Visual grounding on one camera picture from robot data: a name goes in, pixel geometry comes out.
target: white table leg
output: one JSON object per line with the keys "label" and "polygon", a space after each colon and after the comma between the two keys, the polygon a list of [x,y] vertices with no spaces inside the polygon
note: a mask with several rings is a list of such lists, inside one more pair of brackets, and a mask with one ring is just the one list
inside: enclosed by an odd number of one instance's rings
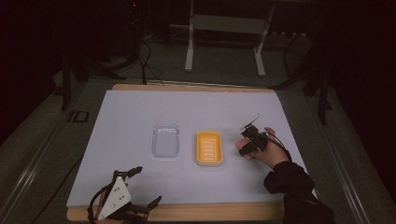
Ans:
{"label": "white table leg", "polygon": [[186,57],[186,65],[184,70],[186,72],[192,71],[192,60],[194,57],[194,1],[190,0],[190,25],[189,25],[189,45],[187,46],[187,57]]}
{"label": "white table leg", "polygon": [[265,77],[264,65],[262,63],[262,46],[264,45],[265,37],[267,37],[268,35],[268,29],[271,24],[271,19],[274,15],[274,11],[275,11],[275,6],[271,7],[267,21],[264,23],[264,26],[262,27],[262,38],[260,39],[259,45],[253,48],[254,58],[256,60],[257,72],[259,74],[259,77]]}

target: robotic arm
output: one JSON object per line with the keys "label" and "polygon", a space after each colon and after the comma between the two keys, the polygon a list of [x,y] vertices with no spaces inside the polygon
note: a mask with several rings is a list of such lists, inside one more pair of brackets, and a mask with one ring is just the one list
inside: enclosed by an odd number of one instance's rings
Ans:
{"label": "robotic arm", "polygon": [[127,172],[114,171],[113,179],[110,184],[101,188],[92,198],[90,207],[88,208],[88,220],[91,224],[94,224],[96,218],[93,214],[93,203],[96,198],[102,193],[105,194],[105,198],[100,204],[102,210],[98,216],[98,220],[103,220],[106,217],[115,220],[131,221],[133,223],[146,223],[149,217],[149,212],[157,207],[162,196],[148,204],[147,207],[134,205],[131,203],[131,194],[126,188],[125,179],[126,177],[131,178],[132,176],[139,174],[142,171],[142,167],[138,166]]}

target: dark background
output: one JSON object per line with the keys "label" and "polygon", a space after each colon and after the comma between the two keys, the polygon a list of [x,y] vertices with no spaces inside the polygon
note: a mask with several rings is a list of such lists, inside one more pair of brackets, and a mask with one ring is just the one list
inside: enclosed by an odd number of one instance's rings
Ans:
{"label": "dark background", "polygon": [[[188,1],[151,0],[150,3],[149,24],[164,36],[168,32],[167,24],[187,24]],[[106,26],[98,13],[105,16],[120,5],[113,6],[103,0],[6,0],[0,4],[2,144],[53,93],[55,85],[51,77],[62,68],[63,53],[73,46],[94,59],[106,60],[112,53],[111,39],[117,42],[120,38],[117,29],[124,26],[125,15],[112,18],[114,26]],[[262,17],[253,2],[219,0],[217,4],[223,4],[221,7],[206,0],[197,4],[197,10],[208,13],[222,8],[217,12]],[[355,0],[341,7],[283,4],[276,9],[270,28],[287,34],[307,32],[320,46],[330,65],[331,85],[394,201],[395,12],[391,0]]]}

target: black sleeve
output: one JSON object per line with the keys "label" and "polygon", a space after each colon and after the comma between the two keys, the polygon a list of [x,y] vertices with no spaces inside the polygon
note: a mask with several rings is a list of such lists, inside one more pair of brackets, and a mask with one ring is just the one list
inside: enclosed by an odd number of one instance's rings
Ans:
{"label": "black sleeve", "polygon": [[272,194],[285,194],[283,223],[335,223],[332,209],[312,194],[314,181],[296,163],[283,161],[276,165],[265,177],[264,186]]}

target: white tabletop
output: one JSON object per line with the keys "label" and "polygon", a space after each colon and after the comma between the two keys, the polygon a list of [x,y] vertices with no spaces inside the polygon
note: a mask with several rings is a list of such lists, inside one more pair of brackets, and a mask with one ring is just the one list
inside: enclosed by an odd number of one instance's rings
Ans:
{"label": "white tabletop", "polygon": [[[78,170],[67,206],[89,204],[111,181],[114,170],[142,166],[127,179],[132,203],[147,204],[162,195],[163,204],[254,203],[280,201],[262,185],[270,168],[246,161],[234,144],[240,128],[262,114],[254,125],[276,130],[293,161],[304,167],[282,106],[274,92],[108,91]],[[177,125],[179,152],[174,159],[151,153],[153,129]],[[203,167],[195,160],[196,134],[221,133],[224,161]]]}

